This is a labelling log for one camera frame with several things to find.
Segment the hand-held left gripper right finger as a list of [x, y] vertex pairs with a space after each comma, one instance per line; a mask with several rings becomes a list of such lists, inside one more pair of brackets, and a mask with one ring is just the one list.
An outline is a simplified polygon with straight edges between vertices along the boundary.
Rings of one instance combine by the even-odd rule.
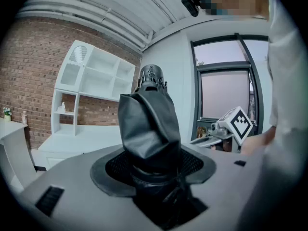
[[188, 147], [213, 159], [216, 172], [205, 183], [192, 185], [192, 193], [208, 209], [183, 224], [182, 231], [236, 231], [245, 204], [249, 200], [260, 174], [263, 148], [251, 155]]

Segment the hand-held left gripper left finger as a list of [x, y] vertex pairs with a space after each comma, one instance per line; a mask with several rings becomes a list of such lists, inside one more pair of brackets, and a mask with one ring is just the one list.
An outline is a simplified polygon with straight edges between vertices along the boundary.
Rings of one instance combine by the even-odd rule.
[[21, 193], [30, 205], [35, 205], [50, 187], [64, 190], [50, 217], [39, 210], [40, 220], [50, 221], [58, 228], [70, 231], [157, 231], [159, 229], [134, 204], [131, 198], [109, 196], [90, 178], [90, 168], [99, 158], [121, 146], [70, 157], [53, 166]]

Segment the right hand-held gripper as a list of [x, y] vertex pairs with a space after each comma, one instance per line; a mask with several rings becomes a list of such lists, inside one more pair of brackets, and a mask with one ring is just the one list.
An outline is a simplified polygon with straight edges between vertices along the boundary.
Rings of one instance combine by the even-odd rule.
[[231, 152], [240, 152], [252, 128], [247, 114], [237, 106], [211, 124], [211, 135], [195, 139], [190, 144], [203, 148], [223, 148], [223, 144], [231, 140]]

